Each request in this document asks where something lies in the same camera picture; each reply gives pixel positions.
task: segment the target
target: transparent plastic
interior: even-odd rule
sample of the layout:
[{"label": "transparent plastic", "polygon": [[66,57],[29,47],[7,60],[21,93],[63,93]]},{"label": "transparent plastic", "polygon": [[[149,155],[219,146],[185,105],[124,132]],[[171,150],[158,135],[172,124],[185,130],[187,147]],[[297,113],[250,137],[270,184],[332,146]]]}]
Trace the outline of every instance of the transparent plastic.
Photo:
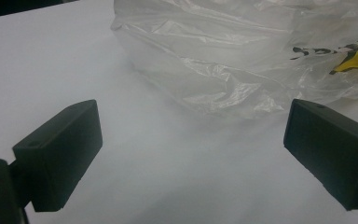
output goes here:
[{"label": "transparent plastic", "polygon": [[202,113],[358,98],[358,1],[115,0],[115,13],[135,68]]}]

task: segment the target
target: white table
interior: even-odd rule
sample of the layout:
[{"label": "white table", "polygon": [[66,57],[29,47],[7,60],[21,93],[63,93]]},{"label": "white table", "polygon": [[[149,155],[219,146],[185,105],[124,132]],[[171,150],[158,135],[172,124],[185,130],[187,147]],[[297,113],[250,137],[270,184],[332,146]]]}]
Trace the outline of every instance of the white table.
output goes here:
[{"label": "white table", "polygon": [[[358,223],[283,147],[287,115],[202,116],[133,72],[112,0],[0,17],[0,158],[66,106],[98,101],[104,145],[67,205],[33,224]],[[358,121],[358,101],[330,105]]]}]

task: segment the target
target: black rubber pad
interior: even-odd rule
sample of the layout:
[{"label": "black rubber pad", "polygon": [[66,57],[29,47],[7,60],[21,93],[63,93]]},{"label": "black rubber pad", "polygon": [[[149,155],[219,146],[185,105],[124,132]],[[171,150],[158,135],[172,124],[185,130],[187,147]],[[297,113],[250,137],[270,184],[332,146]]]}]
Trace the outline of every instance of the black rubber pad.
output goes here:
[{"label": "black rubber pad", "polygon": [[345,209],[358,209],[357,122],[324,105],[294,100],[283,143]]},{"label": "black rubber pad", "polygon": [[26,174],[23,189],[34,210],[63,208],[102,144],[97,103],[90,100],[66,107],[14,146],[13,167]]}]

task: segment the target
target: black clamp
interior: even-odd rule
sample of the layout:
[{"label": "black clamp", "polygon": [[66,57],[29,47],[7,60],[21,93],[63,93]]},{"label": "black clamp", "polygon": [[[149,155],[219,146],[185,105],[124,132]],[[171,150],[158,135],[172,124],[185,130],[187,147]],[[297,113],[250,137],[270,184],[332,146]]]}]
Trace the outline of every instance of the black clamp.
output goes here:
[{"label": "black clamp", "polygon": [[16,160],[0,160],[0,224],[28,223],[36,212],[63,208],[103,144],[97,103],[66,107],[13,147]]},{"label": "black clamp", "polygon": [[345,209],[358,209],[358,122],[294,100],[283,143]]}]

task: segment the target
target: plastic bag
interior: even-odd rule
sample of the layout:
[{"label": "plastic bag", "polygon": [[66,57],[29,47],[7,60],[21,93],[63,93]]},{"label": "plastic bag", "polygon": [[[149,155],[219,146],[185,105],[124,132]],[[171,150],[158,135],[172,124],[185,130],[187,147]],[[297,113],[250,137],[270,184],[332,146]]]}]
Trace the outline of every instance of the plastic bag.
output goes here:
[{"label": "plastic bag", "polygon": [[358,98],[356,0],[115,0],[115,13],[136,69],[203,113]]}]

